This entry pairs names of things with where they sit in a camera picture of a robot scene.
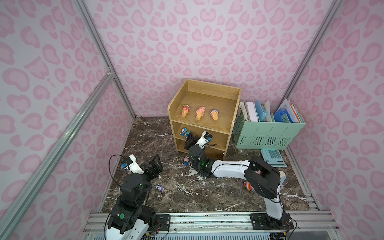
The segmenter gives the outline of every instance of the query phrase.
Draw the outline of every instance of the calculator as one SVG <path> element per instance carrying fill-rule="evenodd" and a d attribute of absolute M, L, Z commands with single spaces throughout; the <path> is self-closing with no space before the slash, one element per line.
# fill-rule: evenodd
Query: calculator
<path fill-rule="evenodd" d="M 279 150 L 262 149 L 261 153 L 263 155 L 264 161 L 269 163 L 272 167 L 287 167 L 283 158 L 281 157 Z"/>

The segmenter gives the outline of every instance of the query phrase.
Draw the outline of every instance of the wooden shelf compartment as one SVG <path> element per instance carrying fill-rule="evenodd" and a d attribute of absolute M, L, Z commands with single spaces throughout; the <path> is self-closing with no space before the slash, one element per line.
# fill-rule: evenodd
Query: wooden shelf compartment
<path fill-rule="evenodd" d="M 225 151 L 225 148 L 227 146 L 227 140 L 228 140 L 228 135 L 223 134 L 221 132 L 215 132 L 212 130 L 200 128 L 200 127 L 195 127 L 192 125 L 188 125 L 186 123 L 179 123 L 179 122 L 174 122 L 172 121 L 172 126 L 173 129 L 175 129 L 175 138 L 181 139 L 181 140 L 186 140 L 185 136 L 180 135 L 181 129 L 184 127 L 187 128 L 188 131 L 193 133 L 193 135 L 201 137 L 201 134 L 203 133 L 204 130 L 212 134 L 212 140 L 209 143 L 210 145 L 217 144 L 216 146 L 212 146 L 212 148 L 218 149 Z"/>
<path fill-rule="evenodd" d="M 176 150 L 187 152 L 184 149 L 186 138 L 180 135 L 183 127 L 198 136 L 206 130 L 212 134 L 211 143 L 217 144 L 206 150 L 207 156 L 224 160 L 235 124 L 241 91 L 241 88 L 187 79 L 168 105 Z M 181 116 L 183 104 L 188 104 L 191 108 L 185 118 Z M 199 107 L 205 107 L 205 112 L 202 118 L 197 120 L 196 110 Z M 212 109 L 220 112 L 216 121 L 209 116 Z"/>
<path fill-rule="evenodd" d="M 188 151 L 184 149 L 185 140 L 176 139 L 175 142 L 178 151 L 188 153 Z M 224 152 L 225 151 L 223 150 L 215 149 L 212 147 L 209 147 L 205 150 L 205 154 L 211 159 L 223 159 Z"/>

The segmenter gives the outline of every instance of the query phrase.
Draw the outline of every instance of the pink ice cream figurine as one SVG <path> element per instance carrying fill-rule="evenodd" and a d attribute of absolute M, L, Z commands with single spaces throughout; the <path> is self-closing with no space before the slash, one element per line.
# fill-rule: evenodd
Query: pink ice cream figurine
<path fill-rule="evenodd" d="M 185 118 L 187 113 L 189 113 L 189 110 L 191 110 L 191 108 L 188 105 L 183 104 L 181 116 Z"/>
<path fill-rule="evenodd" d="M 199 107 L 196 111 L 196 119 L 200 120 L 200 118 L 204 115 L 205 107 Z"/>
<path fill-rule="evenodd" d="M 217 109 L 212 109 L 211 113 L 209 114 L 214 120 L 218 119 L 219 111 Z"/>

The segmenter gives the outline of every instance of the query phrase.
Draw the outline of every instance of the paper document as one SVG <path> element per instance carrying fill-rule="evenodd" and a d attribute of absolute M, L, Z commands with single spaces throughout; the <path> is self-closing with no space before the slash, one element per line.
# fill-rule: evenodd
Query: paper document
<path fill-rule="evenodd" d="M 247 113 L 247 109 L 245 108 L 244 102 L 240 102 L 239 108 L 240 108 L 240 111 L 243 112 L 245 121 L 249 122 L 248 113 Z"/>
<path fill-rule="evenodd" d="M 292 108 L 296 118 L 299 120 L 299 122 L 301 122 L 300 118 L 299 118 L 299 113 L 297 112 L 297 109 L 296 109 L 295 105 L 293 104 L 293 102 L 291 103 L 291 108 Z"/>
<path fill-rule="evenodd" d="M 265 108 L 265 111 L 268 113 L 268 115 L 266 117 L 266 121 L 267 122 L 272 122 L 272 118 L 271 118 L 271 103 L 269 102 L 269 100 L 264 104 L 264 108 Z"/>
<path fill-rule="evenodd" d="M 282 104 L 280 105 L 280 107 L 278 109 L 282 109 L 283 111 L 287 111 L 287 115 L 290 116 L 290 118 L 292 119 L 292 122 L 299 122 L 299 119 L 297 119 L 295 113 L 293 112 L 292 108 L 291 108 L 291 105 L 289 104 L 288 100 L 285 99 Z"/>
<path fill-rule="evenodd" d="M 249 120 L 251 122 L 258 122 L 259 119 L 257 116 L 255 103 L 254 102 L 247 102 L 246 107 L 247 107 L 247 111 L 248 111 Z"/>

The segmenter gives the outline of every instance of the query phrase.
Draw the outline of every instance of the dark marble surface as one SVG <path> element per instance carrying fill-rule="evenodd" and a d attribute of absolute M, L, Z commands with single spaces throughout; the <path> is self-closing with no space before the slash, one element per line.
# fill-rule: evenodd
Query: dark marble surface
<path fill-rule="evenodd" d="M 160 193 L 153 188 L 147 203 L 157 212 L 265 211 L 264 199 L 253 191 L 249 192 L 243 185 L 244 180 L 227 177 L 204 179 L 190 166 L 183 165 L 187 154 L 176 151 L 167 117 L 136 118 L 123 151 L 124 156 L 130 154 L 136 156 L 139 165 L 156 154 L 160 155 L 164 169 L 152 184 L 164 186 L 165 191 Z M 242 161 L 259 154 L 259 150 L 235 149 L 232 137 L 226 160 Z M 281 189 L 284 208 L 309 210 L 290 162 L 284 151 L 281 154 L 288 165 L 278 169 L 287 175 Z M 126 173 L 120 165 L 114 177 L 120 184 L 125 179 Z M 102 213 L 110 212 L 119 195 L 119 187 L 113 182 Z"/>

